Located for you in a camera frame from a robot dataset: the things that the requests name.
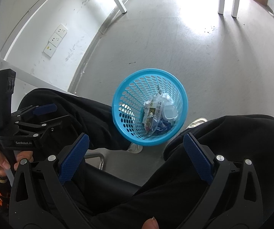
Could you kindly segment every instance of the white sneaker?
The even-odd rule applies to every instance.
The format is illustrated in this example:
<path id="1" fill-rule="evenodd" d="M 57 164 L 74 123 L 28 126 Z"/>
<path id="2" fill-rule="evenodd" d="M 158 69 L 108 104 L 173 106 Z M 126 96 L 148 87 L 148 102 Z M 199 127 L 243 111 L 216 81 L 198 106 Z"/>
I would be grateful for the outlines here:
<path id="1" fill-rule="evenodd" d="M 192 127 L 196 127 L 196 126 L 198 126 L 200 124 L 203 124 L 205 122 L 207 122 L 207 119 L 205 119 L 205 118 L 198 118 L 195 121 L 193 121 L 189 126 L 187 126 L 186 129 L 192 128 Z"/>
<path id="2" fill-rule="evenodd" d="M 130 145 L 130 147 L 127 149 L 127 151 L 130 152 L 130 153 L 135 153 L 135 154 L 136 154 L 136 153 L 141 152 L 142 149 L 143 149 L 143 146 L 141 146 L 141 145 L 136 145 L 135 143 L 132 143 L 132 144 Z"/>

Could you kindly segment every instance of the wall socket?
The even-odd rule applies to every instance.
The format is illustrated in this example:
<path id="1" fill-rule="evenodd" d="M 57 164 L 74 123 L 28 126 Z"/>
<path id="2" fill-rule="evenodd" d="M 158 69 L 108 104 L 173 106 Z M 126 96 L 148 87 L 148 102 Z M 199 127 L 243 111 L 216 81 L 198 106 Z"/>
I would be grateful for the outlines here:
<path id="1" fill-rule="evenodd" d="M 55 30 L 55 32 L 62 38 L 64 38 L 67 31 L 68 31 L 67 28 L 65 28 L 63 24 L 60 24 L 59 27 Z"/>
<path id="2" fill-rule="evenodd" d="M 49 39 L 49 42 L 52 43 L 52 45 L 54 45 L 55 47 L 58 47 L 61 40 L 62 38 L 57 33 L 54 33 L 52 37 Z"/>
<path id="3" fill-rule="evenodd" d="M 46 48 L 43 50 L 43 52 L 46 53 L 49 57 L 52 57 L 55 50 L 56 50 L 56 47 L 49 42 Z"/>

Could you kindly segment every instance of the blue textured pad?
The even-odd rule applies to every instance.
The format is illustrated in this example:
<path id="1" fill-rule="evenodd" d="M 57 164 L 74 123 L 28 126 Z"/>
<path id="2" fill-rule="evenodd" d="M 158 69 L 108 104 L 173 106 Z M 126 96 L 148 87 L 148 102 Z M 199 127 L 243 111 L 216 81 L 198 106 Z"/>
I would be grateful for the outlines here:
<path id="1" fill-rule="evenodd" d="M 42 114 L 48 114 L 48 113 L 52 113 L 55 112 L 57 110 L 57 106 L 52 103 L 52 104 L 48 104 L 48 105 L 44 105 L 44 106 L 40 106 L 37 107 L 33 110 L 33 114 L 34 115 L 42 115 Z"/>
<path id="2" fill-rule="evenodd" d="M 78 143 L 72 148 L 67 157 L 63 160 L 58 179 L 63 185 L 66 181 L 70 181 L 76 169 L 78 168 L 80 162 L 84 158 L 87 150 L 89 148 L 89 137 L 84 134 Z"/>
<path id="3" fill-rule="evenodd" d="M 213 180 L 213 166 L 196 142 L 188 134 L 184 136 L 184 148 L 200 178 L 210 185 Z"/>

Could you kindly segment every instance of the human hand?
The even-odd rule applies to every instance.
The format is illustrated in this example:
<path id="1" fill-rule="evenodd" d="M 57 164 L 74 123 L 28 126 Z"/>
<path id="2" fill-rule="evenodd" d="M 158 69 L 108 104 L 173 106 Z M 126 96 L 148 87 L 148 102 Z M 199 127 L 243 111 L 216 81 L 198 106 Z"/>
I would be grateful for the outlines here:
<path id="1" fill-rule="evenodd" d="M 144 222 L 141 229 L 159 229 L 157 220 L 153 217 Z"/>
<path id="2" fill-rule="evenodd" d="M 18 164 L 20 160 L 23 158 L 28 159 L 30 162 L 33 162 L 33 151 L 21 151 L 20 153 L 17 154 L 16 160 L 17 163 L 14 164 L 14 170 L 17 170 Z M 0 176 L 5 177 L 6 173 L 4 170 L 9 170 L 11 168 L 8 160 L 6 157 L 3 155 L 3 153 L 0 151 Z"/>

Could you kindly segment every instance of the metal bolt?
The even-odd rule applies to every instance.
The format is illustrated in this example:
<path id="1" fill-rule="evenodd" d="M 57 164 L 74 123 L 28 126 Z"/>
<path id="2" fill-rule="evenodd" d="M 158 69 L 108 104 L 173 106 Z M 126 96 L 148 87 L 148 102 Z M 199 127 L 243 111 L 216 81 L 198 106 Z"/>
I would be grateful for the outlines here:
<path id="1" fill-rule="evenodd" d="M 27 160 L 24 158 L 20 161 L 20 164 L 26 164 L 27 163 Z"/>
<path id="2" fill-rule="evenodd" d="M 56 156 L 55 155 L 50 155 L 48 157 L 48 161 L 54 161 L 56 159 Z"/>
<path id="3" fill-rule="evenodd" d="M 217 155 L 216 159 L 219 161 L 224 161 L 225 158 L 222 155 Z"/>
<path id="4" fill-rule="evenodd" d="M 251 161 L 249 159 L 245 159 L 245 163 L 251 165 Z"/>

